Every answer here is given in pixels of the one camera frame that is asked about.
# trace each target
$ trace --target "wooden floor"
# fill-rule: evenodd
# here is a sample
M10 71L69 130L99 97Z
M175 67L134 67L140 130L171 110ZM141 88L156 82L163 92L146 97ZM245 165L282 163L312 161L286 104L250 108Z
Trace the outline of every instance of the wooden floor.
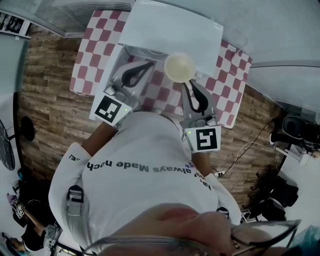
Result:
M24 163L38 179L50 182L69 145L85 140L100 122L88 118L93 97L69 91L81 39L61 38L37 27L32 28L30 36L18 120L30 117L37 132L32 142L21 136L20 144ZM273 102L246 86L233 129L222 128L221 150L211 154L212 167L227 170L240 147L253 142L280 111ZM272 125L264 129L256 142L268 145L270 131ZM254 145L220 180L241 206L248 201L250 187L257 181L256 173L265 171L268 165L275 168L280 161L275 150Z

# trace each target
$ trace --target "table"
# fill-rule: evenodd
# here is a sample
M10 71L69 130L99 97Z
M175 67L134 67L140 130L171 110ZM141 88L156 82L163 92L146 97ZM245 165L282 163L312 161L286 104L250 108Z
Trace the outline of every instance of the table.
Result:
M14 152L7 134L7 130L0 120L0 160L3 165L13 171L16 167Z
M73 67L70 90L77 94L95 95L108 59L118 43L129 12L96 10L86 28ZM145 60L130 56L128 62ZM222 40L213 77L197 79L216 102L218 125L232 128L235 124L246 86L252 59L242 50ZM183 115L181 84L171 81L164 63L157 61L149 84L139 100L147 110L157 109ZM197 107L194 97L192 102Z

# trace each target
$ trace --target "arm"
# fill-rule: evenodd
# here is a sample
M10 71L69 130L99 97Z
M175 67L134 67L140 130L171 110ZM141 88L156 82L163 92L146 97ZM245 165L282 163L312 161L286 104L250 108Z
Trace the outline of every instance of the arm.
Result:
M66 226L65 208L69 188L78 183L88 161L111 140L115 132L116 130L110 125L101 123L82 146L72 143L60 161L48 197L51 211L62 228Z
M192 154L192 162L199 170L202 176L212 186L218 197L219 207L224 207L229 211L229 217L233 224L239 225L241 220L241 211L233 196L229 191L217 180L212 173L210 164L210 153L194 153Z
M45 230L44 225L42 225L41 222L39 220L37 220L37 218L35 216L33 216L27 209L24 209L24 213L25 213L25 215L27 215L29 217L29 219L35 225L34 231L39 235L39 237L41 237L43 231Z

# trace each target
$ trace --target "power strip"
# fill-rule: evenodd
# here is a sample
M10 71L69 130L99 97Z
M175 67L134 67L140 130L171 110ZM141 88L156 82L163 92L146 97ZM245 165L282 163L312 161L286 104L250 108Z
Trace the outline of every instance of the power strip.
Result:
M217 178L221 178L225 173L226 173L225 170L223 170L223 171L215 171L215 172L213 173L213 175L214 175L215 177L217 177Z

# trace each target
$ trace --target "eyeglasses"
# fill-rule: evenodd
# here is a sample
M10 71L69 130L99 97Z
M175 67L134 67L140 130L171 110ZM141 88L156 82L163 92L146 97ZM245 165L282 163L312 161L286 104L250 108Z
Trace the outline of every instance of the eyeglasses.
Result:
M258 221L243 223L232 228L231 239L236 252L232 256L247 251L262 251L291 237L289 247L301 220ZM219 256L211 248L186 239L166 236L108 236L89 246L86 256Z

